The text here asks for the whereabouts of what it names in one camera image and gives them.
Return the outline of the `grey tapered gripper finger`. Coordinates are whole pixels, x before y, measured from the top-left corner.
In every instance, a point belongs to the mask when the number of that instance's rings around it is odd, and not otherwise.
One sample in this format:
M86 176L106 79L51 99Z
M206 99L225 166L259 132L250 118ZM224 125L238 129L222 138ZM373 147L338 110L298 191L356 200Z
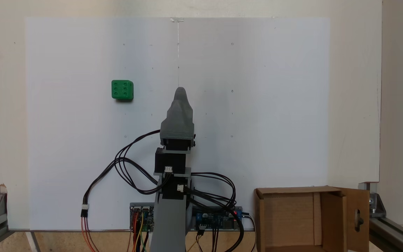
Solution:
M186 90L183 87L178 87L176 89L172 104L167 111L167 118L174 116L193 118L193 110L189 103Z

